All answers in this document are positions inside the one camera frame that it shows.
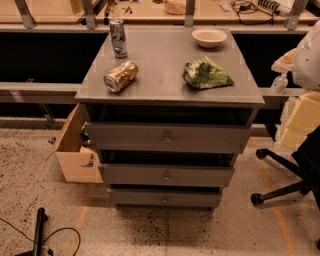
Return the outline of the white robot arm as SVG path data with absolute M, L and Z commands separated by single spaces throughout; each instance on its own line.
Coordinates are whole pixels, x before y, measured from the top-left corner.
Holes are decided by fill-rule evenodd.
M 297 45 L 292 76 L 296 85 L 308 90 L 320 90 L 320 20 Z

